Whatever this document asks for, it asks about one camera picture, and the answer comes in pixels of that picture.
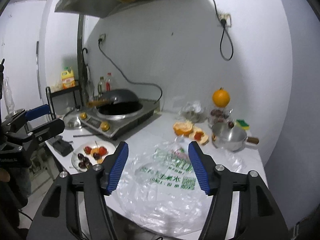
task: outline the kitchen counter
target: kitchen counter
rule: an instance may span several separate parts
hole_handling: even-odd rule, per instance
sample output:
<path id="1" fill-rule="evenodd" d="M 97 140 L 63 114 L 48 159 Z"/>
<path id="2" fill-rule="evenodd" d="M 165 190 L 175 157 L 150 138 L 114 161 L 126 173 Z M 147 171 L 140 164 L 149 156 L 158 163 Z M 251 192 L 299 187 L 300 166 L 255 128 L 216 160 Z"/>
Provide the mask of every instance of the kitchen counter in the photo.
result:
<path id="1" fill-rule="evenodd" d="M 146 151 L 146 149 L 152 149 L 155 145 L 163 143 L 163 142 L 173 142 L 176 138 L 176 135 L 172 129 L 173 124 L 177 121 L 177 114 L 171 113 L 155 113 L 150 119 L 139 125 L 133 130 L 130 130 L 126 134 L 122 135 L 116 141 L 108 140 L 104 136 L 90 136 L 90 137 L 78 137 L 73 138 L 73 135 L 80 135 L 80 134 L 89 134 L 94 133 L 92 130 L 87 130 L 85 128 L 79 130 L 64 130 L 61 134 L 65 141 L 73 141 L 73 148 L 77 149 L 81 144 L 90 141 L 98 141 L 98 140 L 105 140 L 110 141 L 114 145 L 118 145 L 120 141 L 125 141 L 129 145 L 129 158 L 133 158 L 136 155 L 142 154 Z M 208 127 L 207 122 L 198 123 L 196 126 L 202 128 L 207 134 L 211 135 L 211 130 Z M 230 167 L 230 161 L 228 161 L 227 156 L 222 152 L 218 151 L 212 144 L 211 139 L 210 141 L 201 146 L 202 151 L 205 154 L 210 155 L 215 163 L 225 165 L 227 168 Z M 61 165 L 67 170 L 70 174 L 77 173 L 78 171 L 72 166 L 71 163 L 71 154 L 70 153 L 66 157 L 62 157 L 58 154 L 51 145 L 47 143 L 47 146 L 52 151 L 54 156 L 57 160 L 61 163 Z M 249 146 L 243 148 L 242 150 L 235 153 L 235 156 L 242 158 L 244 162 L 244 167 L 242 168 L 241 172 L 247 174 L 250 170 L 257 171 L 263 181 L 267 184 L 266 175 L 264 172 L 264 168 L 261 162 L 261 158 L 259 155 L 256 146 Z M 109 197 L 105 197 L 106 204 L 108 207 L 113 209 L 115 212 L 119 213 L 122 216 L 126 216 L 125 212 L 120 207 L 118 200 L 113 195 Z M 239 193 L 234 192 L 233 194 L 233 201 L 236 201 L 236 205 L 233 205 L 231 210 L 229 226 L 227 231 L 226 239 L 230 239 L 234 236 L 235 228 L 236 228 L 236 221 L 237 221 L 237 213 L 238 213 L 238 199 Z M 200 235 L 200 230 L 179 236 L 180 239 L 198 239 Z"/>

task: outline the saucepan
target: saucepan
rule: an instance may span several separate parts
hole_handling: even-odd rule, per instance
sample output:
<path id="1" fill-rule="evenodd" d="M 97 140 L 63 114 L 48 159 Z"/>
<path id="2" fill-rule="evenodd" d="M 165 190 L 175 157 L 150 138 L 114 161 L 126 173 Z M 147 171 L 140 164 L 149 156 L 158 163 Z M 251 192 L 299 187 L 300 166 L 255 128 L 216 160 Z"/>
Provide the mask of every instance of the saucepan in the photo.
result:
<path id="1" fill-rule="evenodd" d="M 246 141 L 253 144 L 259 143 L 258 138 L 248 137 L 245 130 L 234 126 L 233 123 L 217 122 L 212 125 L 211 130 L 212 143 L 215 147 L 223 147 L 231 152 L 240 149 Z"/>

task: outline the wooden handle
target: wooden handle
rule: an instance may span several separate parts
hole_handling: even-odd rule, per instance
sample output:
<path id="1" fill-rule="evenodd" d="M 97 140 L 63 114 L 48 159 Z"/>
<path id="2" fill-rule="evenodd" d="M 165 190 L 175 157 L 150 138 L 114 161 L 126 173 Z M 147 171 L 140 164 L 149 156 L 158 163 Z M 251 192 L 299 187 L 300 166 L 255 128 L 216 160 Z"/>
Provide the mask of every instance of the wooden handle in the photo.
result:
<path id="1" fill-rule="evenodd" d="M 99 100 L 95 100 L 95 101 L 89 101 L 87 103 L 87 106 L 88 107 L 99 107 L 99 106 L 103 106 L 108 103 L 109 103 L 109 101 L 107 99 L 99 99 Z"/>
<path id="2" fill-rule="evenodd" d="M 253 143 L 253 144 L 258 144 L 259 143 L 259 139 L 255 138 L 255 137 L 248 137 L 247 138 L 247 142 Z"/>

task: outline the orange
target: orange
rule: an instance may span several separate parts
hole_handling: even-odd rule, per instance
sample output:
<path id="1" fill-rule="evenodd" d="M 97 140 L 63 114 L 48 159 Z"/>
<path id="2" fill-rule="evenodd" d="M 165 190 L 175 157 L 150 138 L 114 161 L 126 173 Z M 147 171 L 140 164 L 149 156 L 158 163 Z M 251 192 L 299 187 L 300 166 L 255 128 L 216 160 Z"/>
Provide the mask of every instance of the orange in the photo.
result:
<path id="1" fill-rule="evenodd" d="M 230 102 L 230 95 L 223 88 L 220 88 L 212 94 L 212 101 L 217 107 L 225 108 Z"/>
<path id="2" fill-rule="evenodd" d="M 188 136 L 193 129 L 193 124 L 190 121 L 186 121 L 186 122 L 176 122 L 173 125 L 173 130 L 176 133 L 176 135 L 184 135 L 184 136 Z"/>
<path id="3" fill-rule="evenodd" d="M 93 148 L 90 152 L 91 156 L 93 156 L 94 153 L 98 153 L 99 148 Z"/>

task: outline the sponge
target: sponge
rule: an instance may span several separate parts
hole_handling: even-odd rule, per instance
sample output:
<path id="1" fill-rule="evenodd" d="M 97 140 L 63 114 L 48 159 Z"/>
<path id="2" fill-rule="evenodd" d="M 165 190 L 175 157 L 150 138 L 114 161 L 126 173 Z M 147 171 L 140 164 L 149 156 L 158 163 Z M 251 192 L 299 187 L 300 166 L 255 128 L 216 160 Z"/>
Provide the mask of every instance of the sponge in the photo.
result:
<path id="1" fill-rule="evenodd" d="M 250 129 L 250 126 L 243 119 L 237 119 L 236 125 L 240 126 L 243 130 Z"/>

